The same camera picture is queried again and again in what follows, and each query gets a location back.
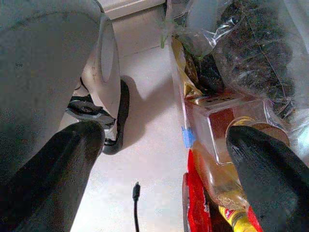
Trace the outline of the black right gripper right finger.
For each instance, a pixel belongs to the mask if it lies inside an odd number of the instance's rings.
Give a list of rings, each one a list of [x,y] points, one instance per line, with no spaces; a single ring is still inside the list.
[[[285,143],[248,126],[230,127],[226,146],[263,231],[307,232],[308,166]]]

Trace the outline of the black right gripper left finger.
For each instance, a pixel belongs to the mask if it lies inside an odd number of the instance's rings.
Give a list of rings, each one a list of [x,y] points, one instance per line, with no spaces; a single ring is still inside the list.
[[[70,231],[104,139],[95,121],[56,133],[1,187],[1,231]]]

